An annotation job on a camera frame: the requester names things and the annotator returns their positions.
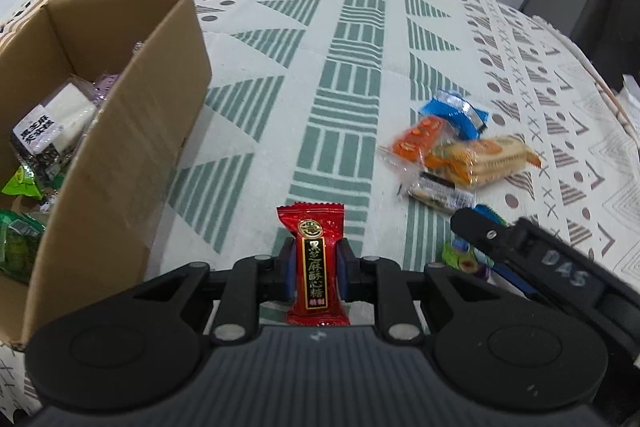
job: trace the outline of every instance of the gold logo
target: gold logo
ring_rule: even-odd
[[[322,236],[320,223],[313,219],[305,219],[298,224],[298,230],[307,239],[317,239]]]

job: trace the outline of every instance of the snack package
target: snack package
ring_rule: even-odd
[[[487,280],[491,274],[491,270],[486,264],[478,263],[474,248],[461,237],[456,237],[451,243],[444,245],[442,260],[448,266],[474,275],[478,279]]]
[[[31,169],[41,190],[71,159],[96,113],[94,96],[92,84],[72,78],[14,127],[11,146],[20,163]]]
[[[43,233],[36,220],[0,209],[0,269],[28,283]]]
[[[420,115],[444,118],[458,131],[461,140],[479,139],[489,118],[487,111],[473,107],[459,93],[442,89],[422,106]]]
[[[42,191],[36,183],[33,171],[27,165],[21,165],[11,179],[2,189],[3,194],[9,196],[30,196],[37,200],[42,199]]]
[[[116,80],[120,77],[119,74],[102,74],[95,81],[95,98],[94,103],[100,105],[107,98],[109,90],[116,83]]]
[[[343,236],[343,204],[294,203],[279,206],[278,217],[296,238],[297,296],[287,322],[348,326],[335,282],[335,242]]]
[[[410,181],[401,183],[398,193],[409,194],[427,206],[447,214],[453,214],[460,208],[473,208],[476,204],[473,193],[456,188],[453,183],[428,172],[421,172]]]
[[[445,131],[450,132],[446,121],[437,116],[427,116],[402,133],[390,150],[407,161],[421,164]]]
[[[424,166],[463,187],[476,187],[522,171],[527,163],[541,167],[540,157],[516,136],[448,143],[425,157]]]

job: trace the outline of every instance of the cardboard box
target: cardboard box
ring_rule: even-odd
[[[0,340],[12,346],[141,280],[211,70],[193,0],[53,0],[0,53],[0,180],[18,167],[12,129],[36,104],[71,73],[118,71],[68,171],[30,285],[0,275]]]

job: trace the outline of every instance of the screw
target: screw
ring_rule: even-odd
[[[244,337],[246,330],[240,324],[221,324],[213,334],[220,341],[232,342]]]
[[[413,324],[394,324],[389,328],[389,336],[396,341],[412,341],[418,335],[420,330]]]

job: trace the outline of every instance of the bed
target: bed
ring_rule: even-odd
[[[47,0],[21,0],[0,49]],[[213,78],[185,146],[147,276],[200,260],[226,269],[279,250],[275,207],[346,206],[357,255],[404,269],[437,259],[446,216],[398,198],[376,147],[438,88],[490,111],[487,136],[518,134],[543,160],[476,192],[507,221],[529,217],[640,288],[638,137],[576,46],[495,0],[195,0]],[[262,306],[263,322],[286,308]],[[349,309],[353,322],[369,310]],[[21,354],[4,407],[37,407]],[[8,379],[0,367],[0,376]]]

